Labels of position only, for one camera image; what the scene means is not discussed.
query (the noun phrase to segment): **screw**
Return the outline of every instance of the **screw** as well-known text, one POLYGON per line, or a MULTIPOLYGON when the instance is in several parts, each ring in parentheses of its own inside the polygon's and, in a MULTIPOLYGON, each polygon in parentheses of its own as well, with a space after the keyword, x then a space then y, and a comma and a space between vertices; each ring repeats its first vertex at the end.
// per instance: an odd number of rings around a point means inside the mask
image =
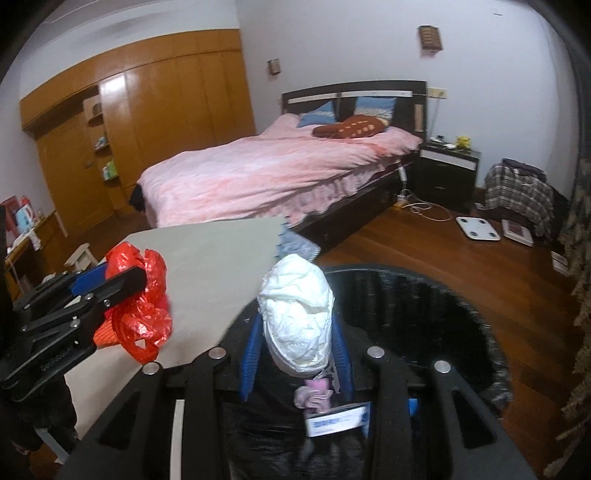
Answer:
POLYGON ((437 362, 435 362, 434 367, 435 370, 437 370, 441 374, 448 374, 452 369, 452 366, 445 360, 438 360, 437 362))
POLYGON ((368 355, 371 358, 382 358, 386 352, 380 346, 374 345, 368 348, 368 355))
POLYGON ((156 362, 150 362, 142 367, 142 372, 146 375, 154 375, 158 370, 160 370, 160 365, 156 362))
POLYGON ((226 356, 227 352, 225 348, 215 346, 207 354, 209 355, 209 358, 220 360, 226 356))

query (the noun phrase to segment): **wall socket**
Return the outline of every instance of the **wall socket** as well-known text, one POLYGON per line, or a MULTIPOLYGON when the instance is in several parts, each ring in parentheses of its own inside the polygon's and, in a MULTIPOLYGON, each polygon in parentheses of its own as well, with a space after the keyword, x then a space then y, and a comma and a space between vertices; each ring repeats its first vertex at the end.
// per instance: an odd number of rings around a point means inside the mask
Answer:
POLYGON ((447 91, 442 88, 431 88, 427 89, 427 96, 431 98, 447 98, 447 91))

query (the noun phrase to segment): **pink cloth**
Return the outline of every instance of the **pink cloth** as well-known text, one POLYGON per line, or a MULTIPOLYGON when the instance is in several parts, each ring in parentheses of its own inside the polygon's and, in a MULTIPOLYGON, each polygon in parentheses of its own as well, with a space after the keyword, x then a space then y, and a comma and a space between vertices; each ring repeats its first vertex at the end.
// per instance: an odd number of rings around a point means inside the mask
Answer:
POLYGON ((275 215, 295 225, 354 194, 393 161, 382 159, 406 155, 421 142, 393 127, 370 138, 315 138, 314 125, 296 128, 297 122, 288 113, 257 137, 183 152, 148 168, 138 183, 155 226, 275 215))
POLYGON ((314 413, 326 413, 330 409, 330 398, 333 391, 329 388, 329 379, 305 380, 306 386, 296 389, 294 405, 296 408, 307 408, 314 413))

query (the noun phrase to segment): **white stool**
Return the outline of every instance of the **white stool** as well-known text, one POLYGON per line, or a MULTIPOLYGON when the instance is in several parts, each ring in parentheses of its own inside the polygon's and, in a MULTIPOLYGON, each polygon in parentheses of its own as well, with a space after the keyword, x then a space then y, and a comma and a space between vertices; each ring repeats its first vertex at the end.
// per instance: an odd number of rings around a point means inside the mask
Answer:
POLYGON ((90 251, 90 244, 83 244, 79 246, 76 251, 72 253, 70 258, 66 260, 66 263, 64 263, 68 270, 72 270, 72 267, 74 267, 75 271, 84 271, 89 265, 95 267, 98 264, 98 260, 90 251))

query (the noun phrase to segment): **nightstand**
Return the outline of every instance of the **nightstand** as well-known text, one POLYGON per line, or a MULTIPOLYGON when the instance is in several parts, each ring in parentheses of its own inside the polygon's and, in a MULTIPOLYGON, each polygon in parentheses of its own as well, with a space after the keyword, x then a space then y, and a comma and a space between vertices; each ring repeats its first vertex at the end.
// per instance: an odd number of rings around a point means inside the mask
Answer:
POLYGON ((414 193, 460 213, 472 209, 472 195, 481 153, 422 145, 415 165, 414 193))

